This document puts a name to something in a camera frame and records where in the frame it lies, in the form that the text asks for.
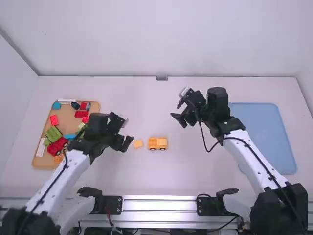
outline red toy car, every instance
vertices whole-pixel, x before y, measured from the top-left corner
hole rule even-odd
[[[59,138],[54,143],[50,144],[47,148],[47,152],[51,154],[53,157],[61,154],[63,148],[68,145],[68,140],[64,137]]]

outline small orange block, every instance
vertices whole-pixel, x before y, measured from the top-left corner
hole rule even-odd
[[[60,154],[59,156],[54,156],[53,157],[53,161],[54,161],[55,164],[60,164],[62,160],[63,160],[63,155],[62,154]]]
[[[58,117],[56,115],[50,116],[51,126],[59,125]]]
[[[134,148],[140,148],[143,146],[143,141],[134,141]]]

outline blue lego brick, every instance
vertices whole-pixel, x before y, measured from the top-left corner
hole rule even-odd
[[[55,101],[52,105],[52,109],[60,109],[61,108],[61,103],[58,101]]]
[[[65,134],[63,137],[69,141],[72,141],[75,138],[76,134]]]

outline black cable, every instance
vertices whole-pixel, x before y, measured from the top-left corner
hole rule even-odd
[[[206,193],[200,193],[200,194],[197,196],[197,198],[198,198],[198,197],[201,197],[201,196],[211,197],[209,194],[206,194]]]
[[[208,230],[209,233],[211,232],[215,232],[215,231],[218,231],[218,230],[221,230],[222,228],[225,228],[228,224],[230,224],[231,222],[233,222],[235,219],[237,219],[239,217],[239,215],[236,215],[234,218],[232,218],[231,220],[229,220],[227,223],[225,223],[223,226],[220,226],[219,228],[217,229],[212,229],[212,230]]]
[[[80,221],[78,220],[78,235],[80,235],[82,231],[82,226],[80,226]]]
[[[29,218],[31,217],[31,215],[33,214],[34,210],[41,204],[43,203],[43,199],[47,196],[48,192],[50,191],[50,189],[53,187],[53,185],[57,182],[57,180],[60,178],[60,176],[63,174],[63,172],[65,171],[65,169],[67,168],[67,164],[68,164],[68,159],[67,159],[67,155],[65,150],[63,149],[63,154],[65,157],[65,164],[62,168],[62,170],[60,171],[60,173],[58,174],[58,176],[53,180],[53,182],[50,184],[50,186],[47,188],[47,190],[45,191],[45,193],[42,195],[42,197],[39,199],[39,201],[36,203],[36,205],[34,206],[34,208],[30,211],[30,213],[27,215],[27,217],[25,218],[25,220],[23,221],[22,225],[20,226],[20,229],[18,230],[17,235],[21,235],[24,227],[26,226],[27,221],[29,220]]]
[[[206,150],[208,153],[210,153],[210,152],[213,150],[213,148],[219,143],[219,141],[217,141],[217,142],[211,147],[210,150],[207,150],[207,147],[206,147],[206,145],[205,145],[205,139],[204,139],[202,124],[201,124],[200,121],[199,121],[199,126],[200,126],[200,129],[201,129],[201,134],[202,134],[202,139],[203,139],[203,143],[204,143],[204,148],[205,148],[205,150]],[[285,200],[287,201],[288,205],[290,206],[290,208],[291,208],[293,214],[295,215],[295,217],[296,217],[296,219],[297,219],[297,221],[298,221],[298,223],[299,223],[299,225],[300,225],[300,228],[301,228],[301,230],[302,230],[302,233],[303,233],[304,235],[306,235],[307,233],[306,233],[306,231],[305,231],[305,229],[304,229],[304,226],[303,226],[303,224],[302,224],[302,222],[301,222],[300,216],[298,215],[297,211],[295,210],[294,206],[292,205],[290,199],[287,197],[286,193],[283,191],[282,187],[281,187],[280,184],[277,182],[275,176],[274,176],[274,175],[270,172],[270,170],[264,165],[264,163],[262,162],[262,160],[261,160],[261,159],[259,158],[259,156],[254,152],[254,150],[251,148],[251,146],[250,146],[247,142],[245,142],[244,140],[242,140],[242,139],[240,139],[240,138],[237,138],[237,137],[225,137],[225,138],[223,138],[223,140],[237,140],[237,141],[240,141],[240,142],[242,142],[242,143],[245,145],[245,147],[247,147],[247,148],[252,152],[252,154],[253,154],[253,155],[255,156],[255,158],[259,161],[259,163],[260,163],[260,164],[262,165],[262,167],[265,169],[265,171],[267,172],[267,174],[270,176],[270,178],[275,182],[275,184],[277,185],[277,187],[278,187],[278,188],[280,189],[280,191],[282,192],[282,194],[283,194]]]

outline toy car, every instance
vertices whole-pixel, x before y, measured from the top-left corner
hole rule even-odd
[[[68,145],[68,140],[64,137],[59,138],[55,143],[52,143],[48,146],[47,152],[53,157],[61,154],[63,148]]]
[[[152,151],[156,149],[166,150],[167,148],[168,148],[168,141],[167,141],[167,138],[165,137],[161,137],[161,138],[151,137],[148,140],[148,149]]]

